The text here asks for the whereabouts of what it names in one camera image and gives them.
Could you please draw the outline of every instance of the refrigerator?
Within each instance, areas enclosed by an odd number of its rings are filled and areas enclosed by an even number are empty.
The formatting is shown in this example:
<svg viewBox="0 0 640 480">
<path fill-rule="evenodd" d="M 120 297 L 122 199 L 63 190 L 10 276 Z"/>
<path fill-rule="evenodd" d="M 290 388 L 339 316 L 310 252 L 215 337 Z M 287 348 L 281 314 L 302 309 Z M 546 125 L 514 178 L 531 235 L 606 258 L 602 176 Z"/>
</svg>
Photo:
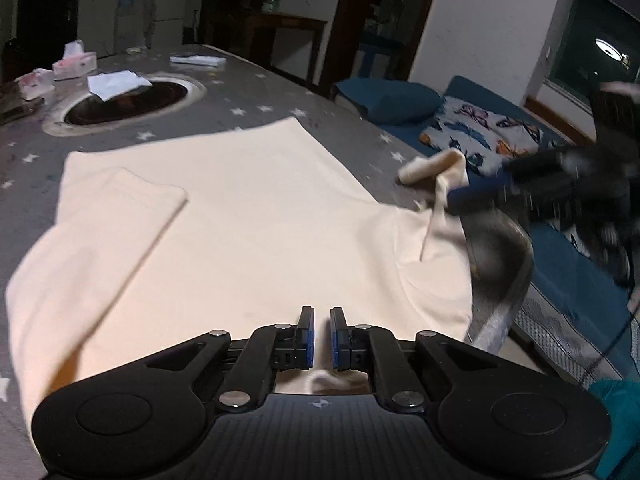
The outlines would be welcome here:
<svg viewBox="0 0 640 480">
<path fill-rule="evenodd" d="M 187 0 L 152 0 L 147 46 L 172 47 L 182 44 Z"/>
</svg>

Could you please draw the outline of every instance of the wooden table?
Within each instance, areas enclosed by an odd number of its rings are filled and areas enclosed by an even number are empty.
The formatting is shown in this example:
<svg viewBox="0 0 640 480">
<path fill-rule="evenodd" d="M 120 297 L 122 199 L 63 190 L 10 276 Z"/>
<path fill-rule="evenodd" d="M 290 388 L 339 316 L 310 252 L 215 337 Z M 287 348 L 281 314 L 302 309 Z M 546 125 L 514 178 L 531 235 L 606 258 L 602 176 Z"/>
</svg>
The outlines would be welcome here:
<svg viewBox="0 0 640 480">
<path fill-rule="evenodd" d="M 273 53 L 273 42 L 277 28 L 298 28 L 300 30 L 311 30 L 314 34 L 311 46 L 311 56 L 306 70 L 306 86 L 309 88 L 313 84 L 316 73 L 316 63 L 318 62 L 318 52 L 322 41 L 322 32 L 326 22 L 294 16 L 292 14 L 281 14 L 277 12 L 248 12 L 237 16 L 238 26 L 243 28 L 243 40 L 240 49 L 232 51 L 249 61 L 265 68 L 271 68 L 271 54 Z M 212 35 L 212 28 L 220 20 L 212 16 L 208 20 L 208 31 L 205 34 L 205 42 Z"/>
</svg>

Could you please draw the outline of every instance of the white napkin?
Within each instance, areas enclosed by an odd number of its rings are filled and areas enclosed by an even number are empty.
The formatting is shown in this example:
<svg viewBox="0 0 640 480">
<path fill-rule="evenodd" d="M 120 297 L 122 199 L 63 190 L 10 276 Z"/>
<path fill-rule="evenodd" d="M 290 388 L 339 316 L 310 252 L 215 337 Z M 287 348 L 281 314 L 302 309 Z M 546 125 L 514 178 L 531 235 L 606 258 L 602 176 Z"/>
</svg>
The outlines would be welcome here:
<svg viewBox="0 0 640 480">
<path fill-rule="evenodd" d="M 91 75 L 86 79 L 89 92 L 97 95 L 103 101 L 126 94 L 140 86 L 151 86 L 148 79 L 134 74 L 131 70 L 122 70 L 111 74 Z"/>
</svg>

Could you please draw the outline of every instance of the tissue box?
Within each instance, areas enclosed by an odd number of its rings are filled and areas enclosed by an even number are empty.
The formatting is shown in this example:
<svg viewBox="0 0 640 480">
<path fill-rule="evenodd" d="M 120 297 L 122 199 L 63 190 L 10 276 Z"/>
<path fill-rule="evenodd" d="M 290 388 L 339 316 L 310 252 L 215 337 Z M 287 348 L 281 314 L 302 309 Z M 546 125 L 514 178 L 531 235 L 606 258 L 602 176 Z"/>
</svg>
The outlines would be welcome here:
<svg viewBox="0 0 640 480">
<path fill-rule="evenodd" d="M 55 90 L 53 86 L 53 71 L 45 70 L 44 68 L 37 68 L 33 72 L 21 75 L 15 81 L 20 89 L 20 97 L 25 101 L 31 101 Z"/>
<path fill-rule="evenodd" d="M 71 79 L 88 74 L 98 68 L 98 60 L 95 52 L 85 52 L 78 56 L 67 57 L 53 64 L 53 73 L 56 81 Z"/>
</svg>

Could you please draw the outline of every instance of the door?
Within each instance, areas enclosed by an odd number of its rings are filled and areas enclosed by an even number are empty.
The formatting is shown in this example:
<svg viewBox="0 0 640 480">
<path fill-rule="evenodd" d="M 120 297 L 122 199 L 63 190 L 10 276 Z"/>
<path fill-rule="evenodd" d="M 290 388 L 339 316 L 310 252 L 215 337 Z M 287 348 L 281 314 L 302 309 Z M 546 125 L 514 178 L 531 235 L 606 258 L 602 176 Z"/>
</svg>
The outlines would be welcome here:
<svg viewBox="0 0 640 480">
<path fill-rule="evenodd" d="M 77 36 L 78 0 L 18 0 L 16 40 L 32 69 L 51 69 Z"/>
<path fill-rule="evenodd" d="M 332 85 L 350 77 L 354 70 L 355 75 L 374 71 L 386 78 L 406 80 L 431 1 L 390 0 L 389 6 L 384 0 L 338 0 L 322 67 L 320 93 L 328 96 Z M 387 37 L 385 29 L 392 30 L 392 38 Z M 374 70 L 377 58 L 386 58 L 384 70 Z"/>
</svg>

